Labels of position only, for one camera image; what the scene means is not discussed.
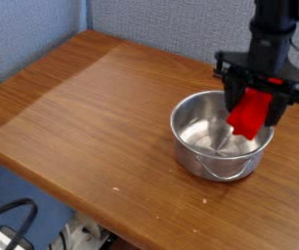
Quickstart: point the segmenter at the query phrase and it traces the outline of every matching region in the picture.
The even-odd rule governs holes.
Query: gray wall
[[[87,0],[0,1],[0,82],[85,30]]]
[[[89,0],[89,26],[213,63],[215,51],[248,49],[253,3],[255,0]],[[291,58],[299,65],[297,52],[291,52]]]

